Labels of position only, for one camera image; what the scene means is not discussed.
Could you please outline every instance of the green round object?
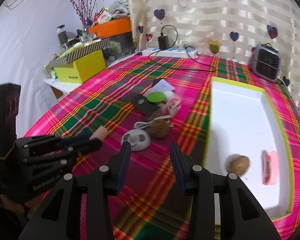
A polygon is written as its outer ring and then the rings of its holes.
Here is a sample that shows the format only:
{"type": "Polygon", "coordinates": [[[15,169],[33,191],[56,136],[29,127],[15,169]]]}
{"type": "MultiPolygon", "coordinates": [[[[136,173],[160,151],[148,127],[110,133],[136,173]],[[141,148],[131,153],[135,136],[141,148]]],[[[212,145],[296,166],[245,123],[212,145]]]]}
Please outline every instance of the green round object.
{"type": "Polygon", "coordinates": [[[152,92],[146,96],[147,100],[150,103],[160,103],[166,99],[166,96],[162,92],[152,92]]]}

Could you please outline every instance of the human hand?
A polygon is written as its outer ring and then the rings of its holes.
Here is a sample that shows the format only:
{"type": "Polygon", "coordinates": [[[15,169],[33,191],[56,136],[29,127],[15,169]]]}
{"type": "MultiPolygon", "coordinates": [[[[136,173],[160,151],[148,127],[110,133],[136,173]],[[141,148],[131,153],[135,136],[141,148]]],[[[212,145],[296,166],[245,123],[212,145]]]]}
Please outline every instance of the human hand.
{"type": "Polygon", "coordinates": [[[99,128],[91,135],[90,139],[98,138],[103,141],[108,135],[109,133],[106,128],[104,128],[103,126],[99,126],[99,128]]]}
{"type": "MultiPolygon", "coordinates": [[[[0,195],[1,201],[0,201],[0,207],[3,207],[7,210],[10,210],[11,212],[15,214],[24,214],[25,209],[21,204],[15,203],[12,201],[7,195],[0,195]]],[[[29,208],[29,212],[27,213],[27,218],[31,219],[38,207],[40,206],[42,202],[41,195],[27,201],[25,203],[25,206],[29,208]]]]}

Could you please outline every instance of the heart-shaped sticker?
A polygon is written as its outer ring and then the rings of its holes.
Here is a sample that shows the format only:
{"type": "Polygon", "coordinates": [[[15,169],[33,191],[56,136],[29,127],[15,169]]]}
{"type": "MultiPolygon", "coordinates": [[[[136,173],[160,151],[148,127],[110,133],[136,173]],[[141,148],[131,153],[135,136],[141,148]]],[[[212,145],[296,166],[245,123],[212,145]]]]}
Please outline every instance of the heart-shaped sticker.
{"type": "Polygon", "coordinates": [[[143,33],[143,26],[138,26],[138,30],[140,33],[143,33]]]}
{"type": "Polygon", "coordinates": [[[188,0],[177,0],[177,3],[183,9],[188,6],[188,0]]]}
{"type": "Polygon", "coordinates": [[[153,38],[153,35],[152,35],[151,33],[149,33],[149,34],[147,33],[147,34],[146,34],[146,39],[147,39],[147,41],[150,42],[150,41],[152,40],[152,38],[153,38]]]}
{"type": "Polygon", "coordinates": [[[290,80],[287,79],[286,76],[283,76],[282,80],[285,83],[286,87],[290,84],[290,80]]]}
{"type": "Polygon", "coordinates": [[[230,38],[233,41],[236,41],[239,38],[239,33],[230,32],[230,38]]]}
{"type": "Polygon", "coordinates": [[[164,11],[164,9],[156,9],[154,10],[154,16],[156,16],[159,20],[163,20],[164,16],[166,15],[166,12],[164,11]]]}
{"type": "Polygon", "coordinates": [[[271,25],[267,25],[268,34],[271,39],[274,39],[278,36],[278,30],[276,27],[272,27],[271,25]]]}
{"type": "Polygon", "coordinates": [[[208,40],[209,49],[213,54],[217,54],[221,47],[220,41],[208,40]]]}

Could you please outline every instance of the white pompom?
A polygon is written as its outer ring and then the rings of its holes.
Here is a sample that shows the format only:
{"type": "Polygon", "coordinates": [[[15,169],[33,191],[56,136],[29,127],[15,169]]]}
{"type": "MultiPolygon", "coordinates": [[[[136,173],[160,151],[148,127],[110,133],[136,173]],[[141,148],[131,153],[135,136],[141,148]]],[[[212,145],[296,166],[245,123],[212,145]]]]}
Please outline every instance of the white pompom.
{"type": "Polygon", "coordinates": [[[163,93],[166,97],[165,102],[168,102],[171,98],[174,97],[174,92],[172,92],[172,91],[165,91],[163,93]]]}

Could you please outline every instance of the gray fan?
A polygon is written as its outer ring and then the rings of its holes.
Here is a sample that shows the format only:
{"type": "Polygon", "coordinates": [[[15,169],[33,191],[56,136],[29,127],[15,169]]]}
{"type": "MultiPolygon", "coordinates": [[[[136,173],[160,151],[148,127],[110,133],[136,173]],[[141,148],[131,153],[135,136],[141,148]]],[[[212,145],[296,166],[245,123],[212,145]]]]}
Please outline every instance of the gray fan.
{"type": "Polygon", "coordinates": [[[253,56],[253,72],[271,82],[275,83],[281,69],[281,56],[279,52],[267,44],[258,44],[253,56]]]}

